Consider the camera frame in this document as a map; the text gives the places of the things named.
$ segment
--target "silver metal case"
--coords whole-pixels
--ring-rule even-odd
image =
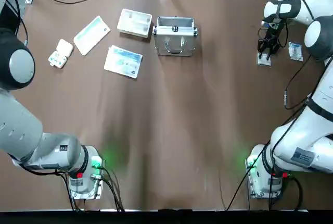
[[[194,27],[194,18],[158,17],[153,35],[158,55],[192,56],[198,29]]]

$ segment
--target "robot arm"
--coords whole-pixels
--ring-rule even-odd
[[[42,123],[9,92],[31,83],[35,62],[14,33],[0,28],[0,149],[27,170],[58,169],[69,175],[74,198],[100,198],[102,159],[92,146],[67,134],[43,132]]]
[[[333,55],[333,0],[305,2],[314,20],[303,0],[280,0],[266,4],[264,21],[279,23],[282,20],[293,19],[309,25],[304,40],[309,53],[317,60],[329,59]],[[250,167],[254,159],[259,157],[256,166],[249,171],[253,197],[268,198],[270,185],[271,197],[277,197],[282,186],[283,172],[333,173],[332,81],[333,64],[329,61],[301,115],[278,127],[273,132],[269,145],[254,147],[246,160],[247,166]]]
[[[267,48],[269,49],[267,59],[271,54],[275,54],[278,51],[281,46],[278,38],[282,29],[287,24],[287,20],[295,20],[302,24],[310,25],[308,33],[305,35],[305,45],[311,48],[317,41],[320,32],[325,37],[325,33],[321,31],[318,22],[312,22],[315,19],[315,21],[321,21],[326,26],[330,25],[327,19],[323,17],[333,15],[332,4],[333,0],[272,0],[267,2],[262,22],[262,26],[267,28],[267,32],[264,39],[258,40],[260,57]],[[312,55],[317,60],[327,58],[323,56],[322,50],[323,48],[317,49],[317,47],[314,47]]]

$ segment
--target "small white object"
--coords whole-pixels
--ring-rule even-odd
[[[70,55],[72,54],[74,47],[72,44],[70,44],[69,42],[65,41],[64,39],[60,39],[58,45],[57,45],[57,52],[66,56],[66,57],[70,57]]]
[[[259,58],[259,53],[257,53],[257,65],[271,66],[271,57],[267,60],[267,54],[262,53],[261,58]]]
[[[295,61],[303,61],[303,55],[302,55],[302,45],[298,43],[292,43],[289,42],[289,56],[290,59]]]
[[[141,60],[142,55],[113,45],[109,48],[104,69],[136,79]]]
[[[123,9],[117,29],[122,33],[148,38],[151,18],[151,14]]]
[[[56,66],[57,68],[61,69],[67,62],[67,57],[57,51],[54,51],[48,58],[48,61],[50,62],[51,66]]]
[[[110,32],[110,28],[97,16],[79,34],[74,37],[74,44],[82,55],[86,55],[104,36]]]

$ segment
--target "white plastic container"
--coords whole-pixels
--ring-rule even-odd
[[[117,29],[126,34],[148,38],[152,15],[123,9]]]

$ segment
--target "table surface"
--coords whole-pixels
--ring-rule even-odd
[[[34,0],[24,21],[36,75],[14,96],[41,120],[45,132],[74,134],[99,150],[119,177],[126,209],[223,209],[219,184],[227,205],[252,148],[266,143],[291,115],[284,110],[283,92],[301,63],[281,49],[271,67],[256,65],[266,1],[89,0],[69,6]],[[158,16],[194,17],[195,55],[157,56],[153,39],[119,33],[123,8],[152,14],[154,23]],[[73,42],[97,15],[111,32],[85,57],[75,48],[63,69],[51,67],[47,59],[59,39]],[[303,25],[289,27],[291,41],[303,43],[304,33]],[[19,37],[24,40],[22,29]],[[136,80],[104,70],[112,44],[143,55]],[[312,61],[306,65],[290,87],[292,104],[311,91],[322,70]],[[0,163],[6,178],[0,180],[1,211],[70,208],[59,177],[31,175],[4,153]],[[303,208],[332,209],[332,176],[295,175],[304,189]],[[297,196],[290,183],[274,207],[293,209]],[[114,208],[107,187],[101,200],[85,207]],[[266,207],[266,200],[251,200],[251,209]],[[247,209],[245,185],[232,209]]]

